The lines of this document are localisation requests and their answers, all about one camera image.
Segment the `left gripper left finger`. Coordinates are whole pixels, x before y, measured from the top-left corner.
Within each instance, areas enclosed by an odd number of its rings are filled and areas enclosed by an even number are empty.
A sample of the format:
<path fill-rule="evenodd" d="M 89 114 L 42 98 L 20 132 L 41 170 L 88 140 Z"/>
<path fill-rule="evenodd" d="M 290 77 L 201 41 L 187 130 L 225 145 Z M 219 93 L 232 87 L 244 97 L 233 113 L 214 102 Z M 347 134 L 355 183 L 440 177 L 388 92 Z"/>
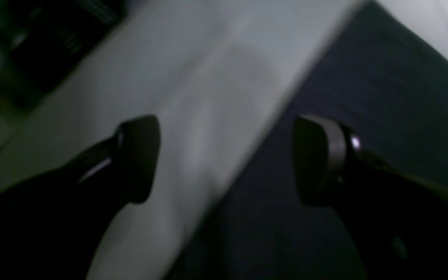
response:
<path fill-rule="evenodd" d="M 0 280 L 84 280 L 114 216 L 144 203 L 161 145 L 154 115 L 116 132 L 65 165 L 0 193 Z"/>

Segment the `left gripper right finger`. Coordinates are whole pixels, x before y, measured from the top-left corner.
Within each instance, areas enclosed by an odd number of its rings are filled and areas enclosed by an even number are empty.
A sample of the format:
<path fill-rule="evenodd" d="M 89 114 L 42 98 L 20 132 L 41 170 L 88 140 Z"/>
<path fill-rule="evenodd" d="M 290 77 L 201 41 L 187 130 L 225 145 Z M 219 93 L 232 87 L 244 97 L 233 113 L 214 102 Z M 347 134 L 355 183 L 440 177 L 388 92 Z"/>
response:
<path fill-rule="evenodd" d="M 398 172 L 318 115 L 295 117 L 292 161 L 301 202 L 336 212 L 368 279 L 448 280 L 447 188 Z"/>

